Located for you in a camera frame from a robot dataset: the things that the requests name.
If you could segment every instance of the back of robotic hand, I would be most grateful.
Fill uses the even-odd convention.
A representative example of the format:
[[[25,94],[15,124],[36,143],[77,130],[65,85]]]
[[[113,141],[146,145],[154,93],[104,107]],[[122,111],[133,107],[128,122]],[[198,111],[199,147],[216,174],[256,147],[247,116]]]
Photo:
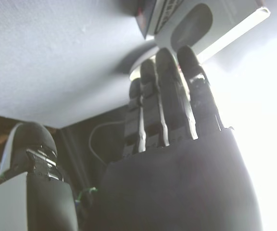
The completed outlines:
[[[233,131],[189,47],[146,60],[132,81],[123,159],[110,163],[86,230],[259,231]]]
[[[56,166],[51,134],[36,123],[16,125],[0,166],[0,231],[77,231],[70,186]]]

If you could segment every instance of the robotic hand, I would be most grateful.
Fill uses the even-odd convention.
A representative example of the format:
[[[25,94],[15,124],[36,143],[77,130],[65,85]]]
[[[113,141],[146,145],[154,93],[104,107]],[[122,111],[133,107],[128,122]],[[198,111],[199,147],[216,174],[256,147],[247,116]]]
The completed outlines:
[[[206,74],[189,47],[177,57],[184,79],[161,49],[132,82],[124,158],[107,166],[86,230],[261,230],[249,175]],[[12,130],[0,166],[0,231],[78,230],[56,158],[43,126]]]

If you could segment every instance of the green wire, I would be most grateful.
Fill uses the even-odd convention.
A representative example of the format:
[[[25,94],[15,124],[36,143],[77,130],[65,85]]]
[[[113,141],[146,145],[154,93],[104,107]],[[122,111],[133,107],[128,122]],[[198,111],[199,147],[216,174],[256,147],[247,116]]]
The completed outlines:
[[[80,202],[81,198],[83,196],[83,193],[88,192],[89,194],[91,194],[91,192],[97,192],[98,189],[96,189],[96,187],[92,187],[92,188],[87,188],[87,189],[83,189],[80,193],[79,196],[77,197],[76,201]]]

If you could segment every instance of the bright white light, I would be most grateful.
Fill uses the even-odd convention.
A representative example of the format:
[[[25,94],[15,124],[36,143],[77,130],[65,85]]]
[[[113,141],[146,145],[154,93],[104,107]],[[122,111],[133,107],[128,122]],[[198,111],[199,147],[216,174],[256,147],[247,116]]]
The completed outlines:
[[[204,67],[222,119],[235,128],[264,231],[277,231],[277,39],[248,54],[234,73]]]
[[[263,20],[270,16],[270,11],[266,7],[259,8],[250,16],[245,18],[242,22],[224,34],[212,45],[203,50],[198,56],[198,60],[203,63],[213,55],[218,53],[224,47],[235,41],[241,35],[251,30],[256,25],[260,24]]]

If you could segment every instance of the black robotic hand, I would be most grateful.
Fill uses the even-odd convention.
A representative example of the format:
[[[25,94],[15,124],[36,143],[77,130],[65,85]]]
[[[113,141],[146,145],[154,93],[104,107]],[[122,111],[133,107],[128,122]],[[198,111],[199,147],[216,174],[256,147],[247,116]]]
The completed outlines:
[[[124,158],[108,165],[88,230],[261,230],[249,175],[206,74],[189,47],[177,57],[185,84],[167,49],[132,82]]]

